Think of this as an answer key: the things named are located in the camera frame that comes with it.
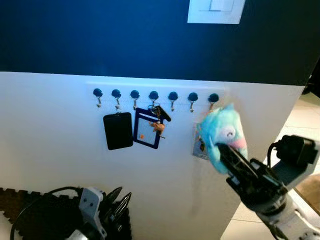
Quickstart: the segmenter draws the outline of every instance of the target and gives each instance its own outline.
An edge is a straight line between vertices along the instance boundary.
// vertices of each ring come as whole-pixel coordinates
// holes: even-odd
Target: card holder
[[[150,109],[137,107],[135,110],[133,141],[147,147],[157,149],[159,146],[160,135],[154,131],[150,123],[158,122],[157,115]],[[163,124],[164,118],[160,116],[160,123]]]
[[[127,148],[134,144],[130,112],[106,115],[103,117],[103,124],[109,150]]]

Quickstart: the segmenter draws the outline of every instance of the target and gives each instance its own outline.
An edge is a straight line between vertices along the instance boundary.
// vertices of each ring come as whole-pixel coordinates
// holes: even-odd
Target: plush toy eye
[[[232,140],[236,136],[236,130],[233,126],[225,126],[223,127],[218,135],[220,141],[229,141]]]

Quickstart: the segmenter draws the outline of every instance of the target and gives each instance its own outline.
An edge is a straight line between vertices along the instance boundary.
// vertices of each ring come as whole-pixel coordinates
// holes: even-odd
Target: metal hook
[[[218,96],[218,94],[212,93],[212,94],[209,96],[208,101],[210,102],[209,112],[212,112],[212,109],[213,109],[213,107],[214,107],[214,104],[219,101],[219,96]]]
[[[98,108],[101,108],[101,97],[102,97],[102,91],[99,88],[96,88],[95,90],[93,90],[93,95],[96,96],[96,98],[98,99],[98,104],[96,105]]]
[[[149,98],[152,100],[152,107],[154,107],[155,101],[159,98],[158,92],[157,91],[150,92]]]
[[[132,90],[130,93],[131,98],[133,99],[133,110],[137,108],[137,99],[140,97],[139,92],[137,90]]]
[[[175,91],[169,93],[168,99],[171,101],[171,112],[175,110],[174,102],[178,99],[178,94]]]
[[[198,94],[196,94],[195,92],[192,92],[189,94],[188,96],[188,100],[191,102],[191,106],[190,106],[190,112],[193,113],[194,112],[194,102],[198,100]]]
[[[118,89],[114,89],[111,93],[111,95],[115,98],[116,100],[116,105],[115,105],[115,109],[118,110],[120,109],[120,102],[119,102],[119,98],[121,97],[121,93]]]

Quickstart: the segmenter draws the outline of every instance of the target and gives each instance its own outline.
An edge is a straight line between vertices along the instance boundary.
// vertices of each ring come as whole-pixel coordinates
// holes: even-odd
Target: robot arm
[[[115,239],[113,235],[116,236],[115,233],[122,229],[118,220],[126,211],[131,198],[131,192],[129,192],[114,207],[114,201],[121,190],[122,187],[118,187],[106,195],[95,187],[85,187],[79,202],[84,224],[76,229],[68,240]]]
[[[320,240],[320,230],[304,218],[303,211],[287,194],[313,172],[320,156],[319,143],[294,135],[283,136],[270,146],[276,147],[280,158],[272,168],[254,158],[247,161],[229,145],[216,145],[220,160],[228,169],[227,183],[276,239]]]

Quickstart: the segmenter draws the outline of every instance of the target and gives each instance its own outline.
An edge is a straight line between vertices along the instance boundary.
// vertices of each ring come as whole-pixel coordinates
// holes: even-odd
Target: tiled floor
[[[285,122],[276,140],[283,135],[298,135],[320,141],[320,98],[313,93],[302,95],[296,102],[290,116]],[[320,173],[320,161],[314,173]],[[320,227],[320,217],[294,191],[289,193],[293,200],[306,212],[309,221]],[[273,240],[269,229],[262,223],[256,214],[247,209],[242,203],[233,215],[228,227],[223,233],[222,240]]]
[[[320,173],[308,176],[295,191],[320,215]]]

